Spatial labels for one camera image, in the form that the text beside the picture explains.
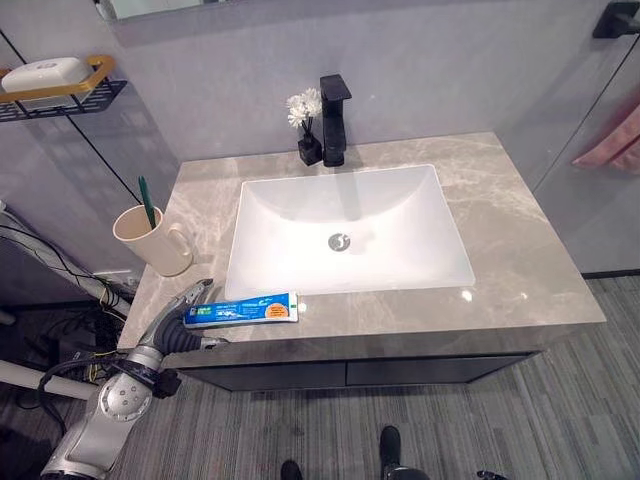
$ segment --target gray marble surface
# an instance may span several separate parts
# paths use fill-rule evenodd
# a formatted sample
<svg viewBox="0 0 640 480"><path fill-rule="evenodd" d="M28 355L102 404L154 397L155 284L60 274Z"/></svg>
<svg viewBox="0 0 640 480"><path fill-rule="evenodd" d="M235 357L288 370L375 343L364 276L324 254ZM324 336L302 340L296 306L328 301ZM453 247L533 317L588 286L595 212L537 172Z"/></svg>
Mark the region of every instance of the gray marble surface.
<svg viewBox="0 0 640 480"><path fill-rule="evenodd" d="M242 344L251 349L259 345L286 357L287 349L296 351L301 344L313 351L314 340L331 344L331 339L349 337L366 343L366 337L378 342L385 337L408 339L410 335L405 334L421 334L416 338L423 338L425 347L437 346L437 342L427 342L425 335L447 338L449 348L436 348L439 354L462 354L509 351L510 335L514 341L511 351L542 349L553 336L605 321L494 134L354 146L348 149L345 167L338 172L420 164L436 168L476 276L473 287L301 296L299 303L306 304L307 310L296 324L219 328L205 331L205 335L227 338L232 342L225 347L230 352L246 352ZM195 263L173 278L163 278L147 266L119 348L135 346L170 297L197 279L213 277L216 288L209 300L223 300L243 181L329 173L334 173L333 169L322 164L306 167L297 152L184 163L166 219L191 231L197 250ZM546 326L558 327L549 329L557 333L527 333ZM517 342L518 335L530 340ZM484 344L478 345L477 338ZM269 344L279 347L270 348ZM423 353L432 354L430 348ZM348 352L349 341L343 341L340 350ZM218 353L198 352L177 358L195 366L217 363L219 357Z"/></svg>

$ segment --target sink drain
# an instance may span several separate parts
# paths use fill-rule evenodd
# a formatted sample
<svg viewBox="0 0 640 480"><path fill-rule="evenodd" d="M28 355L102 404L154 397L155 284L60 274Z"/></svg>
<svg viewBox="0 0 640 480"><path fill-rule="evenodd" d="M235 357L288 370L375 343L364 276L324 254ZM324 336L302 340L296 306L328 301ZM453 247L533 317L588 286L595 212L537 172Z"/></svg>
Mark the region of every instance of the sink drain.
<svg viewBox="0 0 640 480"><path fill-rule="evenodd" d="M329 237L328 243L334 252L344 252L351 245L351 239L344 233L334 233Z"/></svg>

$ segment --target wall shelf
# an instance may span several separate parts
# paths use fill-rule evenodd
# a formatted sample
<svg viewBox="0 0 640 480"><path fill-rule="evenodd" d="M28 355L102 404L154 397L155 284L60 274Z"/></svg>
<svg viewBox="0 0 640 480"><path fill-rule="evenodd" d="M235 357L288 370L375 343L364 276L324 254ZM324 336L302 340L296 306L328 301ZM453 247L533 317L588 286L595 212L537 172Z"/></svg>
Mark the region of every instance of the wall shelf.
<svg viewBox="0 0 640 480"><path fill-rule="evenodd" d="M93 55L87 62L94 68L94 73L84 82L62 87L40 88L23 92L0 93L0 123L34 118L50 118L63 115L83 115L106 110L127 84L126 80L110 80L107 76L115 67L115 61L109 55ZM0 77L9 70L1 70ZM83 101L77 95L91 91ZM75 105L28 110L22 104L24 100L38 98L68 96Z"/></svg>

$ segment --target mirror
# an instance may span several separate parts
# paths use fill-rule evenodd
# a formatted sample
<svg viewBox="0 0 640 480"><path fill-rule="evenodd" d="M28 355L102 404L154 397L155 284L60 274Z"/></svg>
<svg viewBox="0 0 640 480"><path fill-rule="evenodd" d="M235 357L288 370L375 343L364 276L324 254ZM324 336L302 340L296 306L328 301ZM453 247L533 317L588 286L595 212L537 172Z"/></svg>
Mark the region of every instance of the mirror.
<svg viewBox="0 0 640 480"><path fill-rule="evenodd" d="M206 3L224 3L229 0L93 0L105 20L146 15L148 13L178 10Z"/></svg>

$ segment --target beige cup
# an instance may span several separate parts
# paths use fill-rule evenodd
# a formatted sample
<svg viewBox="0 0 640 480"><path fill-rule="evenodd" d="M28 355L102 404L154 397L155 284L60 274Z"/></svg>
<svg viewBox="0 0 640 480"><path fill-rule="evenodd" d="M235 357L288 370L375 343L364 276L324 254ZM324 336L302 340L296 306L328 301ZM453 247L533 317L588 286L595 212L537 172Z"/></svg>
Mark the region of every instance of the beige cup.
<svg viewBox="0 0 640 480"><path fill-rule="evenodd" d="M193 261L193 249L185 228L167 225L159 208L154 207L156 228L151 230L144 205L130 208L113 224L113 236L164 277L184 272Z"/></svg>

